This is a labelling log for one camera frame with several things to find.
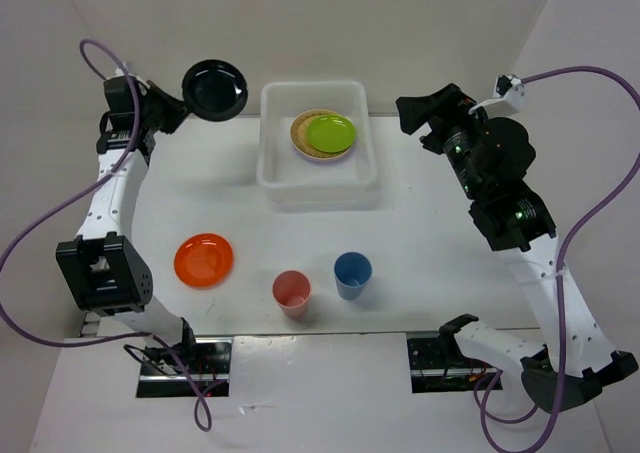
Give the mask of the black plate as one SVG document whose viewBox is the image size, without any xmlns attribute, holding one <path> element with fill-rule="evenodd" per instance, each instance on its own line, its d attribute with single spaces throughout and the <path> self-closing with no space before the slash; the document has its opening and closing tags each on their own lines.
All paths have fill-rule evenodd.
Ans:
<svg viewBox="0 0 640 453">
<path fill-rule="evenodd" d="M 232 64 L 207 59 L 194 64 L 182 80 L 182 96 L 190 111 L 210 122 L 224 122 L 245 108 L 248 83 Z"/>
</svg>

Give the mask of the purple plate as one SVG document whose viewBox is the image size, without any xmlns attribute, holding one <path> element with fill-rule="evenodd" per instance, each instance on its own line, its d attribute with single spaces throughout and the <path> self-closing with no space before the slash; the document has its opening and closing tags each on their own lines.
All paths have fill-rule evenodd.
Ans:
<svg viewBox="0 0 640 453">
<path fill-rule="evenodd" d="M 349 158 L 351 156 L 351 151 L 350 150 L 345 150 L 343 152 L 340 152 L 338 155 L 336 156 L 331 156 L 331 157 L 326 157 L 326 158 L 319 158 L 319 157 L 315 157 L 315 156 L 311 156 L 308 155 L 304 152 L 300 152 L 300 155 L 302 158 L 304 158 L 307 161 L 310 161 L 312 163 L 319 163 L 319 164 L 329 164 L 329 163 L 335 163 L 335 162 L 339 162 L 342 160 L 345 160 L 347 158 Z"/>
</svg>

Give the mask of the green plate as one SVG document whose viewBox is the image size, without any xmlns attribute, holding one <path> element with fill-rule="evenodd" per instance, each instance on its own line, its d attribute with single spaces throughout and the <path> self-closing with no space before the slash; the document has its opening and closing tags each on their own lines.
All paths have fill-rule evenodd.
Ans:
<svg viewBox="0 0 640 453">
<path fill-rule="evenodd" d="M 323 153 L 339 153 L 354 144 L 356 128 L 346 117 L 325 114 L 311 121 L 306 138 L 312 147 Z"/>
</svg>

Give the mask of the beige plate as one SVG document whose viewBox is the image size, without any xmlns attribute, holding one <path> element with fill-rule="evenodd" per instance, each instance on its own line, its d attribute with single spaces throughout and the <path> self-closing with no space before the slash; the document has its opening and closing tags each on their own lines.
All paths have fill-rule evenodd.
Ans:
<svg viewBox="0 0 640 453">
<path fill-rule="evenodd" d="M 330 162 L 350 151 L 355 144 L 356 129 L 347 117 L 331 110 L 313 109 L 293 120 L 290 139 L 306 159 Z"/>
</svg>

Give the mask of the orange plate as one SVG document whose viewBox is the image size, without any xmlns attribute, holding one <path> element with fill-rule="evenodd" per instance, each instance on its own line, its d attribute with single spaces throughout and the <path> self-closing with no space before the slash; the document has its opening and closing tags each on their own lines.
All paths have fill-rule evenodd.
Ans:
<svg viewBox="0 0 640 453">
<path fill-rule="evenodd" d="M 234 265 L 231 244 L 215 233 L 200 233 L 177 249 L 173 267 L 177 278 L 195 289 L 207 289 L 224 281 Z"/>
</svg>

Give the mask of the round bamboo mat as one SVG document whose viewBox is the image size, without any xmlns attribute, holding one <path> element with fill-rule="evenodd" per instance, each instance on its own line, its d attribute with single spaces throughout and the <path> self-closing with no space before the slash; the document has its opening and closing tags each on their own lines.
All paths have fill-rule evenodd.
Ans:
<svg viewBox="0 0 640 453">
<path fill-rule="evenodd" d="M 319 116 L 334 114 L 334 111 L 326 110 L 326 109 L 313 109 L 298 115 L 290 128 L 290 139 L 296 148 L 296 150 L 300 152 L 304 152 L 308 155 L 326 158 L 331 156 L 336 156 L 340 152 L 337 153 L 326 153 L 320 150 L 315 149 L 307 140 L 307 127 L 310 123 Z"/>
</svg>

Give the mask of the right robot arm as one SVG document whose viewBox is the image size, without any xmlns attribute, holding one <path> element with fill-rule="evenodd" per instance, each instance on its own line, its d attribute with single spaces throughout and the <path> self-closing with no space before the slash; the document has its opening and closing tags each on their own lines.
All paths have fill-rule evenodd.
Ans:
<svg viewBox="0 0 640 453">
<path fill-rule="evenodd" d="M 560 408 L 568 410 L 635 373 L 635 357 L 603 334 L 568 266 L 558 263 L 556 225 L 524 181 L 536 157 L 527 130 L 512 119 L 488 117 L 454 84 L 432 95 L 400 97 L 396 107 L 404 133 L 430 127 L 420 139 L 423 148 L 448 159 L 471 202 L 475 227 L 522 288 L 543 335 L 531 343 L 460 315 L 439 329 L 442 361 L 484 361 L 514 376 L 545 412 L 552 411 L 558 386 Z"/>
</svg>

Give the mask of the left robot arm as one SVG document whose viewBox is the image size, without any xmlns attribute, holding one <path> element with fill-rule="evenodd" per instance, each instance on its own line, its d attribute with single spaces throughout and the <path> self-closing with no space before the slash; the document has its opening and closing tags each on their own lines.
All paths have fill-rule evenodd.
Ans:
<svg viewBox="0 0 640 453">
<path fill-rule="evenodd" d="M 154 369 L 188 372 L 199 362 L 193 330 L 155 297 L 151 269 L 131 241 L 154 135 L 174 132 L 187 109 L 136 77 L 118 74 L 103 86 L 108 110 L 96 144 L 99 186 L 74 239 L 57 245 L 56 261 L 80 310 L 146 334 L 144 354 Z"/>
</svg>

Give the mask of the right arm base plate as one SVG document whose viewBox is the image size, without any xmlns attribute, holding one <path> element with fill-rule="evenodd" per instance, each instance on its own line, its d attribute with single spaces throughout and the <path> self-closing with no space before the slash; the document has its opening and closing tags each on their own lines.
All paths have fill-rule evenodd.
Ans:
<svg viewBox="0 0 640 453">
<path fill-rule="evenodd" d="M 478 382 L 485 389 L 496 369 L 477 359 L 448 359 L 435 333 L 406 339 L 412 392 L 472 391 Z"/>
</svg>

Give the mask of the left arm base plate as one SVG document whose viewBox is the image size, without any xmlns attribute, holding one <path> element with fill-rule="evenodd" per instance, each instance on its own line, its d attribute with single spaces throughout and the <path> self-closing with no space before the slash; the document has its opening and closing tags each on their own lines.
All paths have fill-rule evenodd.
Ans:
<svg viewBox="0 0 640 453">
<path fill-rule="evenodd" d="M 232 346 L 231 337 L 198 337 L 192 353 L 179 348 L 174 351 L 183 354 L 182 361 L 187 371 L 205 397 L 227 397 Z M 127 346 L 127 349 L 140 365 L 137 398 L 196 396 L 183 370 L 166 349 L 133 346 Z"/>
</svg>

